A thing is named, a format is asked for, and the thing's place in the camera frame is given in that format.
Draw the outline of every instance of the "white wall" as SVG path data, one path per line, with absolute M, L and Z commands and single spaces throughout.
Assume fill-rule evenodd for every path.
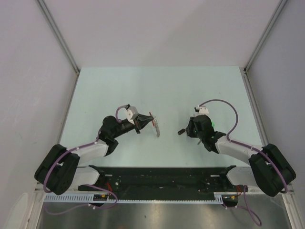
M 0 228 L 58 140 L 76 75 L 33 0 L 0 3 Z
M 82 67 L 244 67 L 279 0 L 46 0 Z
M 293 187 L 302 207 L 305 206 L 304 12 L 305 1 L 289 1 L 249 72 L 269 141 L 280 147 L 296 171 Z

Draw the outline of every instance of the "metal frame edge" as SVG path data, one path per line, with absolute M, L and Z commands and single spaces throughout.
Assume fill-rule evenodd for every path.
M 47 4 L 45 3 L 44 0 L 35 0 L 38 7 L 40 8 L 45 20 L 47 21 L 48 25 L 50 26 L 50 29 L 52 30 L 55 38 L 57 39 L 62 51 L 64 52 L 64 54 L 66 55 L 66 57 L 68 58 L 72 68 L 74 69 L 75 73 L 77 75 L 79 75 L 80 73 L 80 69 L 76 64 L 76 61 L 73 57 L 73 55 L 71 54 L 71 51 L 65 41 L 65 39 L 63 38 Z
M 28 217 L 28 220 L 26 221 L 26 224 L 24 225 L 24 229 L 36 229 L 43 205 L 43 200 L 46 196 L 45 193 L 34 193 L 35 197 L 32 202 L 32 208 L 30 211 L 30 215 Z
M 270 21 L 268 22 L 267 27 L 265 28 L 261 38 L 259 39 L 258 44 L 256 45 L 253 53 L 250 56 L 250 59 L 247 62 L 247 65 L 244 68 L 244 71 L 246 73 L 249 72 L 249 69 L 251 68 L 254 60 L 256 59 L 257 55 L 259 54 L 262 46 L 265 44 L 270 32 L 272 31 L 273 27 L 275 26 L 276 22 L 279 19 L 279 16 L 282 14 L 284 7 L 286 6 L 286 4 L 288 3 L 289 0 L 280 0 L 280 2 L 278 3 Z
M 70 107 L 71 107 L 71 104 L 72 104 L 72 100 L 73 100 L 73 97 L 74 97 L 74 93 L 75 93 L 75 90 L 76 90 L 78 78 L 79 78 L 79 74 L 77 74 L 77 76 L 76 76 L 76 80 L 75 80 L 73 90 L 72 90 L 72 93 L 71 93 L 71 96 L 70 96 L 69 104 L 68 104 L 68 107 L 67 107 L 67 110 L 66 110 L 66 115 L 65 115 L 65 118 L 63 120 L 63 123 L 62 123 L 62 126 L 61 126 L 61 131 L 60 131 L 59 136 L 58 136 L 58 143 L 60 143 L 60 141 L 61 141 L 63 130 L 64 130 L 66 122 L 67 122 L 67 118 L 68 118 L 68 114 L 69 114 Z
M 257 125 L 257 129 L 258 129 L 260 138 L 262 140 L 262 143 L 264 145 L 266 145 L 269 143 L 268 137 L 267 137 L 267 134 L 266 134 L 266 131 L 264 128 L 262 117 L 260 115 L 256 100 L 255 100 L 254 93 L 251 88 L 248 74 L 245 71 L 242 73 L 242 78 L 244 81 L 244 86 L 247 91 L 247 95 L 249 98 L 251 109 L 253 111 L 253 115 L 255 118 L 255 122 Z M 283 198 L 283 201 L 284 201 L 284 204 L 286 207 L 286 211 L 287 211 L 292 229 L 304 229 L 305 223 L 300 214 L 301 211 L 300 211 L 300 208 L 298 207 L 297 201 L 295 199 L 293 189 L 290 192 L 288 192 L 287 194 L 282 194 L 282 198 Z

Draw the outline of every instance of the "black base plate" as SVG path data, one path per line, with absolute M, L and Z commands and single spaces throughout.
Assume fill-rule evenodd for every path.
M 149 168 L 103 167 L 105 179 L 95 185 L 125 200 L 214 200 L 214 192 L 236 192 L 224 174 L 225 167 Z M 80 186 L 79 191 L 96 191 Z

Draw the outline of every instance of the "purple cable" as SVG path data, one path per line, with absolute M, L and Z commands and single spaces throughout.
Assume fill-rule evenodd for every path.
M 93 206 L 94 208 L 98 208 L 98 209 L 108 209 L 108 208 L 112 208 L 112 207 L 113 207 L 114 205 L 116 205 L 117 202 L 119 201 L 119 200 L 118 200 L 118 197 L 117 197 L 113 192 L 111 192 L 111 191 L 109 191 L 109 190 L 103 189 L 103 188 L 101 188 L 101 187 L 96 187 L 96 186 L 94 186 L 94 185 L 86 185 L 86 186 L 89 186 L 89 187 L 98 189 L 98 190 L 100 190 L 100 191 L 108 192 L 108 193 L 110 193 L 111 195 L 113 195 L 114 198 L 115 198 L 115 202 L 112 203 L 112 204 L 110 204 L 109 206 L 105 206 L 105 207 Z M 62 211 L 62 212 L 50 212 L 46 207 L 44 207 L 44 210 L 45 210 L 46 213 L 48 213 L 49 215 L 58 216 L 58 215 L 62 215 L 62 214 L 68 213 L 68 212 L 70 212 L 70 211 L 72 211 L 72 210 L 74 210 L 74 209 L 76 209 L 76 208 L 80 208 L 80 207 L 84 207 L 84 206 L 88 206 L 88 204 L 76 205 L 76 206 L 74 206 L 74 207 L 72 207 L 72 208 L 70 208 L 70 209 L 68 209 L 68 210 Z
M 237 110 L 235 109 L 235 107 L 234 107 L 232 104 L 230 104 L 228 101 L 225 101 L 225 100 L 222 100 L 222 99 L 211 99 L 211 100 L 208 100 L 208 101 L 206 101 L 206 102 L 200 104 L 199 106 L 203 106 L 203 105 L 205 105 L 205 104 L 207 104 L 207 103 L 209 103 L 209 102 L 215 102 L 215 101 L 216 101 L 216 102 L 223 102 L 223 103 L 225 103 L 225 104 L 228 104 L 230 107 L 232 107 L 232 109 L 234 110 L 234 113 L 235 113 L 235 115 L 236 115 L 236 122 L 235 122 L 233 128 L 228 132 L 228 134 L 227 134 L 227 136 L 226 136 L 226 137 L 227 137 L 227 140 L 228 140 L 229 142 L 233 142 L 233 143 L 238 144 L 238 145 L 240 145 L 240 146 L 247 147 L 247 148 L 249 148 L 249 149 L 251 149 L 251 150 L 254 150 L 254 151 L 258 152 L 259 154 L 261 154 L 261 155 L 271 164 L 271 166 L 274 168 L 274 170 L 276 171 L 276 173 L 277 173 L 278 176 L 280 177 L 280 179 L 281 179 L 281 181 L 282 181 L 282 183 L 283 183 L 283 185 L 284 185 L 284 192 L 282 192 L 282 193 L 287 193 L 287 192 L 288 192 L 288 187 L 287 187 L 287 184 L 286 184 L 286 182 L 285 182 L 285 179 L 283 178 L 283 176 L 282 176 L 280 170 L 276 167 L 276 165 L 274 164 L 274 162 L 273 162 L 264 152 L 262 152 L 261 150 L 259 150 L 259 149 L 257 149 L 257 148 L 254 148 L 254 147 L 252 147 L 252 146 L 250 146 L 250 145 L 247 145 L 247 144 L 245 144 L 245 143 L 237 142 L 237 141 L 235 141 L 235 140 L 231 140 L 231 139 L 230 139 L 230 137 L 229 137 L 230 134 L 233 132 L 233 130 L 237 127 L 237 124 L 238 124 L 238 113 L 237 113 Z M 260 226 L 262 225 L 262 221 L 260 220 L 260 218 L 258 217 L 258 215 L 257 215 L 254 211 L 252 211 L 252 210 L 250 209 L 250 207 L 249 207 L 249 205 L 248 205 L 248 201 L 247 201 L 247 198 L 246 198 L 246 187 L 247 187 L 247 186 L 244 186 L 244 201 L 245 201 L 246 207 L 243 207 L 243 206 L 236 206 L 236 208 L 240 208 L 240 209 L 247 210 L 247 211 L 249 212 L 249 214 L 250 214 L 252 220 L 254 221 L 254 223 L 260 227 Z
M 119 106 L 118 109 L 116 109 L 116 112 L 115 112 L 115 119 L 118 123 L 120 123 L 122 121 L 122 119 L 119 119 L 118 118 L 118 113 L 119 113 L 119 110 L 121 110 L 122 108 L 126 108 L 127 105 L 122 105 L 122 106 Z
M 99 129 L 95 141 L 97 141 L 97 140 L 99 139 L 100 133 L 101 133 L 101 129 Z M 45 178 L 44 181 L 43 181 L 43 191 L 46 192 L 46 193 L 51 193 L 51 192 L 52 192 L 52 191 L 49 191 L 49 190 L 47 189 L 47 183 L 48 183 L 48 180 L 49 180 L 49 178 L 50 178 L 50 175 L 51 175 L 53 169 L 56 167 L 56 165 L 59 163 L 59 161 L 60 161 L 61 159 L 63 159 L 68 153 L 71 153 L 71 152 L 74 151 L 74 150 L 82 149 L 82 148 L 85 148 L 85 147 L 94 145 L 94 144 L 95 144 L 95 141 L 94 141 L 94 142 L 91 142 L 91 143 L 84 144 L 84 145 L 82 145 L 82 146 L 74 147 L 74 148 L 72 148 L 72 149 L 67 150 L 67 151 L 64 152 L 62 155 L 60 155 L 59 158 L 53 163 L 53 165 L 52 165 L 51 168 L 49 169 L 49 171 L 48 171 L 48 173 L 47 173 L 47 175 L 46 175 L 46 178 Z
M 239 209 L 243 209 L 243 210 L 248 211 L 249 214 L 250 214 L 250 216 L 251 216 L 251 218 L 252 218 L 252 220 L 253 220 L 253 222 L 254 222 L 257 226 L 261 227 L 262 224 L 263 224 L 262 221 L 261 221 L 261 219 L 260 219 L 259 216 L 258 216 L 258 215 L 248 206 L 248 200 L 247 200 L 247 198 L 246 198 L 246 187 L 247 187 L 247 186 L 245 185 L 245 186 L 244 186 L 244 202 L 246 203 L 246 206 L 247 206 L 247 207 L 244 207 L 244 206 L 227 207 L 227 206 L 225 205 L 225 203 L 223 203 L 223 206 L 224 206 L 226 209 L 239 208 Z
M 236 122 L 235 122 L 233 128 L 232 128 L 232 129 L 228 132 L 228 134 L 227 134 L 227 139 L 228 139 L 228 141 L 229 141 L 229 142 L 233 142 L 233 143 L 235 143 L 235 144 L 238 144 L 238 145 L 240 145 L 240 146 L 244 146 L 244 147 L 246 147 L 246 148 L 249 148 L 249 149 L 254 150 L 254 151 L 256 151 L 257 153 L 261 154 L 261 155 L 271 164 L 271 166 L 274 168 L 274 170 L 276 171 L 276 173 L 277 173 L 278 176 L 280 177 L 280 179 L 281 179 L 281 181 L 282 181 L 282 183 L 283 183 L 283 185 L 284 185 L 284 192 L 283 192 L 283 193 L 287 193 L 287 192 L 288 192 L 288 187 L 287 187 L 287 184 L 286 184 L 286 182 L 285 182 L 285 179 L 283 178 L 283 176 L 282 176 L 280 170 L 276 167 L 276 165 L 274 164 L 274 162 L 273 162 L 264 152 L 262 152 L 261 150 L 259 150 L 259 149 L 257 149 L 257 148 L 254 148 L 254 147 L 252 147 L 252 146 L 250 146 L 250 145 L 247 145 L 247 144 L 245 144 L 245 143 L 237 142 L 237 141 L 235 141 L 235 140 L 231 140 L 231 139 L 230 139 L 229 135 L 233 132 L 233 130 L 237 127 L 237 124 L 238 124 L 238 113 L 237 113 L 237 110 L 235 109 L 235 107 L 234 107 L 232 104 L 230 104 L 229 102 L 227 102 L 227 101 L 225 101 L 225 100 L 222 100 L 222 99 L 211 99 L 211 100 L 208 100 L 208 101 L 204 102 L 203 104 L 200 104 L 199 106 L 203 106 L 204 104 L 207 104 L 207 103 L 209 103 L 209 102 L 214 102 L 214 101 L 223 102 L 223 103 L 225 103 L 225 104 L 228 104 L 230 107 L 232 107 L 232 109 L 233 109 L 234 112 L 235 112 L 235 115 L 236 115 Z
M 99 139 L 100 133 L 101 133 L 101 129 L 98 131 L 98 134 L 97 134 L 97 137 L 96 137 L 95 141 L 97 141 L 97 140 Z M 68 153 L 71 153 L 71 152 L 73 152 L 74 150 L 77 150 L 77 149 L 81 149 L 81 148 L 85 148 L 85 147 L 94 145 L 94 144 L 95 144 L 95 141 L 94 141 L 94 142 L 91 142 L 91 143 L 84 144 L 84 145 L 82 145 L 82 146 L 78 146 L 78 147 L 69 149 L 68 151 L 64 152 L 64 153 L 63 153 L 63 154 L 53 163 L 53 165 L 52 165 L 51 168 L 49 169 L 49 171 L 48 171 L 48 173 L 47 173 L 47 175 L 46 175 L 46 178 L 45 178 L 45 180 L 44 180 L 44 182 L 43 182 L 43 190 L 44 190 L 46 193 L 51 193 L 51 191 L 49 191 L 49 190 L 47 189 L 47 183 L 48 183 L 48 180 L 49 180 L 49 178 L 50 178 L 51 172 L 53 171 L 53 169 L 55 168 L 55 166 L 59 163 L 59 161 L 60 161 L 61 159 L 63 159 Z M 106 189 L 103 189 L 103 188 L 101 188 L 101 187 L 96 187 L 96 186 L 94 186 L 94 185 L 86 185 L 86 186 L 89 186 L 89 187 L 92 187 L 92 188 L 95 188 L 95 189 L 98 189 L 98 190 L 101 190 L 101 191 L 106 191 L 106 192 L 112 194 L 112 195 L 114 196 L 114 198 L 115 198 L 115 202 L 114 202 L 113 204 L 111 204 L 111 205 L 109 205 L 109 206 L 106 206 L 106 207 L 98 207 L 98 206 L 95 206 L 96 208 L 98 208 L 98 209 L 108 209 L 108 208 L 112 208 L 114 205 L 117 204 L 118 198 L 117 198 L 117 196 L 116 196 L 113 192 L 111 192 L 111 191 L 109 191 L 109 190 L 106 190 Z M 71 208 L 71 209 L 68 209 L 68 210 L 63 211 L 63 212 L 58 212 L 58 213 L 49 212 L 46 208 L 45 208 L 45 211 L 46 211 L 48 214 L 50 214 L 50 215 L 55 215 L 55 216 L 56 216 L 56 215 L 65 214 L 65 213 L 67 213 L 67 212 L 69 212 L 69 211 L 72 211 L 72 210 L 74 210 L 74 209 L 76 209 L 76 208 L 83 207 L 83 206 L 87 206 L 87 204 L 80 204 L 80 205 L 74 206 L 74 207 Z

